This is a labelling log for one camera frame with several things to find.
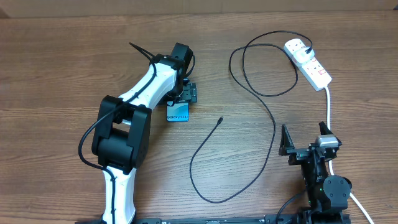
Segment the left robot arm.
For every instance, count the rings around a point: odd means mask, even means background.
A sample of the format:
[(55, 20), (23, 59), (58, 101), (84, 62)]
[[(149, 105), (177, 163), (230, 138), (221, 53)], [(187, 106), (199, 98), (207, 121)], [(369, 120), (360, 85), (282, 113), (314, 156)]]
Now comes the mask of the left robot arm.
[(102, 99), (94, 128), (91, 150), (98, 158), (106, 187), (101, 223), (134, 221), (136, 172), (149, 148), (154, 108), (197, 102), (196, 86), (188, 79), (195, 64), (189, 46), (176, 43), (169, 55), (138, 50), (149, 58), (147, 73), (126, 93)]

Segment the blue Samsung smartphone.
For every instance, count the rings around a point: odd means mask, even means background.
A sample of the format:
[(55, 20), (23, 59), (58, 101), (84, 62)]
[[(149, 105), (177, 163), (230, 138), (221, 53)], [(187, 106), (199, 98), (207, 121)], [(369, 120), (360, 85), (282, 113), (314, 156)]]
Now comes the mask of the blue Samsung smartphone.
[(187, 122), (189, 121), (189, 104), (188, 103), (174, 103), (167, 102), (167, 116), (168, 122)]

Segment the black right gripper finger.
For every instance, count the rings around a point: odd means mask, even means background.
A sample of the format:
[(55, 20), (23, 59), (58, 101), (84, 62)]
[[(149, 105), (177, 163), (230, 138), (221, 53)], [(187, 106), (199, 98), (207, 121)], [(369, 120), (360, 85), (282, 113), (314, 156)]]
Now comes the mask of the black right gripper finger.
[(292, 138), (285, 124), (281, 127), (281, 140), (279, 146), (279, 155), (288, 156), (295, 150)]
[(323, 121), (319, 123), (319, 128), (320, 128), (320, 134), (321, 135), (331, 135), (331, 134), (333, 134), (331, 132), (331, 130), (328, 128), (328, 126), (326, 125), (326, 123), (323, 122)]

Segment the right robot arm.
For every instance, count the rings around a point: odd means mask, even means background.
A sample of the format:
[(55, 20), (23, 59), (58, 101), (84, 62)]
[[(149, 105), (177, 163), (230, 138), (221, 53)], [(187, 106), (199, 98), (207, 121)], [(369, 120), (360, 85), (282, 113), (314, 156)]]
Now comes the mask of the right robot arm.
[[(336, 158), (342, 142), (330, 131), (324, 122), (319, 123), (320, 135), (307, 148), (297, 149), (286, 125), (282, 125), (279, 148), (280, 156), (288, 156), (290, 166), (299, 165), (305, 181), (305, 189), (289, 199), (278, 211), (276, 223), (350, 223), (343, 210), (348, 208), (352, 183), (346, 177), (331, 175), (326, 163)], [(284, 208), (301, 195), (308, 195), (307, 207), (282, 218)]]

